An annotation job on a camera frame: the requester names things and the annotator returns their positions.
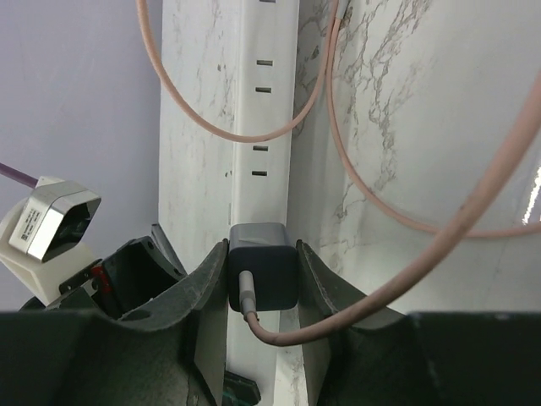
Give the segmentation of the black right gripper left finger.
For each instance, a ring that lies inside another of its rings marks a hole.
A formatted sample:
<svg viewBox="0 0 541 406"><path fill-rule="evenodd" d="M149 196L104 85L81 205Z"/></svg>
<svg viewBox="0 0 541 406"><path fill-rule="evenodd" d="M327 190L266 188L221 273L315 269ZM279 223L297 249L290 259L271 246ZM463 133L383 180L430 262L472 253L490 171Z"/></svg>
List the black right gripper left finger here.
<svg viewBox="0 0 541 406"><path fill-rule="evenodd" d="M219 405L227 241L118 320L96 309L1 315L4 405Z"/></svg>

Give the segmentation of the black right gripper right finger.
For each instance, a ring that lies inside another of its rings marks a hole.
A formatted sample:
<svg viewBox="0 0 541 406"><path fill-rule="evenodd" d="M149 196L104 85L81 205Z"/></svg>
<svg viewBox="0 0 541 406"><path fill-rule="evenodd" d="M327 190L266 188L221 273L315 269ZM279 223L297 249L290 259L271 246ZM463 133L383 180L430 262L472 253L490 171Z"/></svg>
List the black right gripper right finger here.
<svg viewBox="0 0 541 406"><path fill-rule="evenodd" d="M302 346L312 405L537 405L537 312L385 308Z"/></svg>

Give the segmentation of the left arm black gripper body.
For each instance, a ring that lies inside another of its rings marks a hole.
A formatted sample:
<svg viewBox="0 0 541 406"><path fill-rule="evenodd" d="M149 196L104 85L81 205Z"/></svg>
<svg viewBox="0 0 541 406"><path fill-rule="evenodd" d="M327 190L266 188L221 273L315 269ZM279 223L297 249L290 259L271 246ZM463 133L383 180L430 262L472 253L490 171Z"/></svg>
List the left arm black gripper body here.
<svg viewBox="0 0 541 406"><path fill-rule="evenodd" d="M60 297L51 304L33 297L21 310L96 309L118 320L186 276L161 225L155 223L149 236L129 240L61 283Z"/></svg>

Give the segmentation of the grey small charger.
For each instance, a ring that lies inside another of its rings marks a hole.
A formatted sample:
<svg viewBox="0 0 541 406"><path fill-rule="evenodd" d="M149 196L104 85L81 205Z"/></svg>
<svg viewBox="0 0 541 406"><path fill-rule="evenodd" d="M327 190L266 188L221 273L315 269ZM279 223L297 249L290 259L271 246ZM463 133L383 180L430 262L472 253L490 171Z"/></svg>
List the grey small charger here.
<svg viewBox="0 0 541 406"><path fill-rule="evenodd" d="M229 234L229 304L241 310L239 275L251 272L257 311L289 310L298 302L298 252L279 222L244 223Z"/></svg>

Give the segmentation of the white power strip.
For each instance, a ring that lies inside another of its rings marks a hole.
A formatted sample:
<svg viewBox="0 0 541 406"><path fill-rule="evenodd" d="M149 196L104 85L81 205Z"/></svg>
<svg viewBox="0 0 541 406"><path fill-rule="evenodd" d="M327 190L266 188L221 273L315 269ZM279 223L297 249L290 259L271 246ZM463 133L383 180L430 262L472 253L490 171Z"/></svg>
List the white power strip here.
<svg viewBox="0 0 541 406"><path fill-rule="evenodd" d="M298 42L297 1L243 1L240 8L237 134L267 134L292 121ZM291 135L236 144L230 223L287 220ZM261 404L275 401L278 350L261 343L242 316L229 313L227 369L255 381Z"/></svg>

